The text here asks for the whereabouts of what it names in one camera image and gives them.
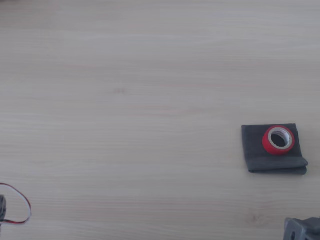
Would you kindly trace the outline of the grey gripper body black motor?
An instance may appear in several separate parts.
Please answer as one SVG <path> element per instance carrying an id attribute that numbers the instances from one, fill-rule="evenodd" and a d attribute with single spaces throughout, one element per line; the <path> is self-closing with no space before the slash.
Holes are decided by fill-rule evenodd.
<path id="1" fill-rule="evenodd" d="M 7 212 L 7 201 L 4 195 L 0 195 L 0 222 L 5 220 Z"/>

